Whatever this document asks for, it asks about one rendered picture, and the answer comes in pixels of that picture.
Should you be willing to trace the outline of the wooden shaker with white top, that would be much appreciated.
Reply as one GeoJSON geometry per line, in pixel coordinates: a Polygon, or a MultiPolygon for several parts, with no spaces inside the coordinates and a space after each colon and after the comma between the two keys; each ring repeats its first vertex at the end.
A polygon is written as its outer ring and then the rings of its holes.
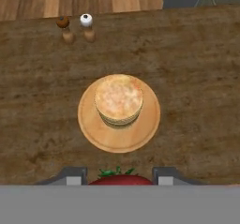
{"type": "Polygon", "coordinates": [[[88,42],[94,42],[96,33],[93,29],[93,17],[89,13],[84,13],[80,17],[80,23],[83,29],[83,35],[88,42]]]}

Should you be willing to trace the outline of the red strawberry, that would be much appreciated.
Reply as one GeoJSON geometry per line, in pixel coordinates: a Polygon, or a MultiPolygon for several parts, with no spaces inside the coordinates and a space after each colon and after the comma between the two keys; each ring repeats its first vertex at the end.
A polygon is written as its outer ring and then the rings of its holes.
{"type": "Polygon", "coordinates": [[[139,174],[133,174],[134,168],[122,172],[119,166],[115,170],[100,169],[98,179],[91,186],[151,186],[153,182],[139,174]]]}

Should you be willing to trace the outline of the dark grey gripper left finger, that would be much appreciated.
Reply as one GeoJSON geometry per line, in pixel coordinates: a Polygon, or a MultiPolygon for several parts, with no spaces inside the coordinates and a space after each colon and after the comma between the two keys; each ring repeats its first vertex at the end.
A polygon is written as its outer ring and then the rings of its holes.
{"type": "Polygon", "coordinates": [[[40,181],[38,184],[41,186],[85,186],[87,184],[87,169],[85,167],[65,167],[55,176],[40,181]]]}

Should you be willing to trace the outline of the round wooden plate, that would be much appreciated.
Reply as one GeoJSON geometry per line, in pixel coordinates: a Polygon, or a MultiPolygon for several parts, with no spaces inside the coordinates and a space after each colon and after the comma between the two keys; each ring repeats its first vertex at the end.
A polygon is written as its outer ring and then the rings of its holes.
{"type": "Polygon", "coordinates": [[[156,134],[160,122],[160,105],[150,86],[134,77],[143,91],[143,105],[137,120],[128,127],[108,126],[100,117],[94,102],[98,85],[93,82],[83,93],[78,106],[78,122],[85,138],[95,147],[110,153],[128,153],[145,146],[156,134]]]}

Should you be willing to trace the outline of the wooden shaker with brown top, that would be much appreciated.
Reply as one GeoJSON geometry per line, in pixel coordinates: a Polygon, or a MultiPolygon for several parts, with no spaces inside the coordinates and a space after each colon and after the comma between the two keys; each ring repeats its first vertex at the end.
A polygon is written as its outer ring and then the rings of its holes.
{"type": "Polygon", "coordinates": [[[68,16],[61,16],[56,21],[56,25],[62,30],[62,37],[66,44],[72,44],[74,42],[74,35],[69,28],[68,16]]]}

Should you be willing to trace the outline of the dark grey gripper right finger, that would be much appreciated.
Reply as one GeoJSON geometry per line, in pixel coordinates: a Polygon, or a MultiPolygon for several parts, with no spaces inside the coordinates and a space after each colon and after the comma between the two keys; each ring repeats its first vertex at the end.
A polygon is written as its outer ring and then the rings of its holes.
{"type": "Polygon", "coordinates": [[[158,186],[202,186],[197,180],[186,178],[175,167],[154,167],[152,169],[152,182],[158,186]]]}

